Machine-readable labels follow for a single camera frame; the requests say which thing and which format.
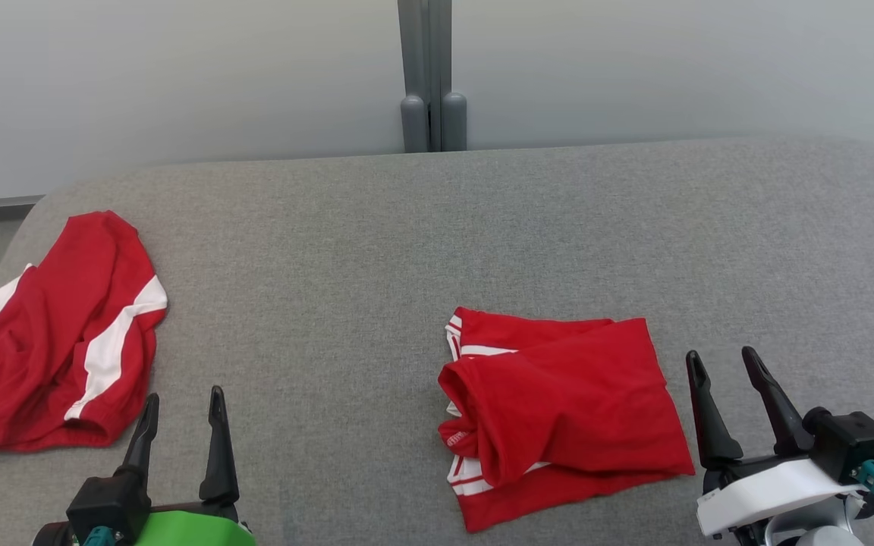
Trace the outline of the red shorts with white panels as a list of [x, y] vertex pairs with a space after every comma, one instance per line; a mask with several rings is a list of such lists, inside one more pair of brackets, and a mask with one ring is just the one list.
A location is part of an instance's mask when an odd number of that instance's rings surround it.
[[138, 418], [168, 297], [135, 227], [73, 215], [0, 287], [0, 450], [104, 448]]

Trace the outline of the red jersey with striped trim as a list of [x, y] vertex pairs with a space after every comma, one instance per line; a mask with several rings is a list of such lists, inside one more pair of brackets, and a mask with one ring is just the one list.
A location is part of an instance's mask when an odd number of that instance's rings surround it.
[[466, 531], [696, 473], [644, 318], [459, 307], [446, 338], [439, 435]]

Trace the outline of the black left gripper motor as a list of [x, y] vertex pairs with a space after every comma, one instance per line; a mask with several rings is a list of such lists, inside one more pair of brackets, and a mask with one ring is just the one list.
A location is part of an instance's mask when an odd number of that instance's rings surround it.
[[69, 522], [50, 522], [39, 529], [30, 546], [73, 546], [73, 542]]

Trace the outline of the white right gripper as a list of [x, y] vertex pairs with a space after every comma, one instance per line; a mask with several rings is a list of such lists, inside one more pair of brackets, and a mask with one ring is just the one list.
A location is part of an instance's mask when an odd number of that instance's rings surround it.
[[700, 354], [690, 350], [691, 410], [705, 470], [695, 511], [702, 535], [730, 535], [739, 546], [863, 546], [852, 524], [859, 487], [839, 484], [809, 457], [793, 457], [812, 448], [813, 436], [756, 350], [743, 346], [741, 356], [762, 398], [779, 457], [742, 460], [743, 449], [719, 414]]

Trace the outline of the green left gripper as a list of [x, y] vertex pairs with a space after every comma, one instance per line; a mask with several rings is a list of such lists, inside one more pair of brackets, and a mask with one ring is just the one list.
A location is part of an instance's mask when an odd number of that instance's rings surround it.
[[[119, 473], [148, 475], [150, 449], [159, 431], [159, 402], [157, 393], [146, 398]], [[209, 455], [199, 486], [202, 502], [153, 507], [133, 546], [258, 546], [236, 508], [240, 489], [221, 386], [209, 392], [208, 423]]]

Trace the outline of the grey double partition post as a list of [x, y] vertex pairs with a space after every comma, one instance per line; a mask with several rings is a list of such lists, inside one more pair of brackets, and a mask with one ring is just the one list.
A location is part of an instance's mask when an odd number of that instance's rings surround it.
[[464, 94], [452, 89], [451, 0], [398, 0], [404, 152], [467, 149]]

